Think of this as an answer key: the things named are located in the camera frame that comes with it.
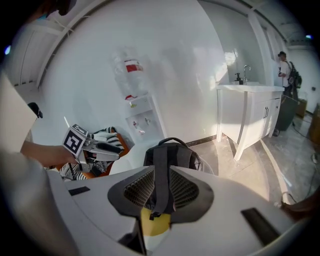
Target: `tiled floor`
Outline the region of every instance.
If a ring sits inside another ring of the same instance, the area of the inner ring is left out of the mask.
[[[302,121],[295,117],[295,128],[306,135],[311,116]],[[282,193],[289,192],[297,200],[303,200],[310,189],[312,194],[320,185],[320,166],[311,160],[314,145],[298,134],[291,125],[278,137],[258,141],[244,150],[239,161],[234,160],[238,145],[227,137],[191,147],[212,168],[215,175],[239,182],[270,202],[280,202]],[[285,196],[284,200],[292,203]]]

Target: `black and white fabric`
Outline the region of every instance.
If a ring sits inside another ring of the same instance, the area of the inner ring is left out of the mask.
[[[119,149],[121,149],[121,152],[125,150],[125,148],[122,146],[120,140],[117,137],[117,130],[114,127],[99,130],[95,132],[93,135],[94,139],[97,141],[107,142],[113,146],[116,146]],[[94,164],[93,168],[95,168],[96,171],[104,173],[107,170],[108,166],[111,165],[113,162],[114,161],[97,161]],[[73,170],[76,170],[78,167],[77,164],[72,164],[71,166]],[[61,168],[60,175],[65,179],[74,180],[68,163],[66,163]],[[81,172],[74,172],[74,175],[77,181],[87,179]]]

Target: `white shirt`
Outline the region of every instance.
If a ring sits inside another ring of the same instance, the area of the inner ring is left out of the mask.
[[[285,61],[280,61],[280,72],[285,74],[284,77],[282,77],[282,86],[283,87],[288,87],[288,79],[289,79],[289,75],[291,72],[291,69],[289,67],[289,64]]]

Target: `mesh panel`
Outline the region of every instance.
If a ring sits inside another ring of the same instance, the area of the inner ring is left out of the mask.
[[[145,206],[154,188],[154,171],[151,170],[131,184],[127,185],[124,188],[123,193],[124,196],[132,203],[139,207],[143,207]]]
[[[170,189],[177,209],[187,206],[199,195],[198,186],[174,170],[171,170]]]

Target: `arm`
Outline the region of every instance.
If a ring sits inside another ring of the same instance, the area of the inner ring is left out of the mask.
[[[77,163],[74,156],[63,146],[45,146],[25,141],[20,152],[39,161],[44,167]]]

